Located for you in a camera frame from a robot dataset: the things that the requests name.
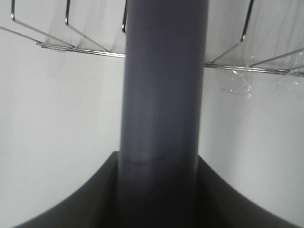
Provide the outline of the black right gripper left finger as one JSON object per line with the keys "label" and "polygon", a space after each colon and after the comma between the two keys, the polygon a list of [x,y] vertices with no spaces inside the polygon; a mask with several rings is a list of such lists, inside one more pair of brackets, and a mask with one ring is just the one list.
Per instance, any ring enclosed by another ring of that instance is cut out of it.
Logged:
{"label": "black right gripper left finger", "polygon": [[115,224],[118,152],[79,189],[54,207],[17,225],[18,228],[109,228]]}

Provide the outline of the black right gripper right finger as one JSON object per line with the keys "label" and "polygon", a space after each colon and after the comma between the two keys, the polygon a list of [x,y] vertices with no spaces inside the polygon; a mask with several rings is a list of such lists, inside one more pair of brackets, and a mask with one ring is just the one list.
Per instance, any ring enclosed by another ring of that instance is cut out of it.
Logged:
{"label": "black right gripper right finger", "polygon": [[233,189],[199,156],[197,228],[297,228]]}

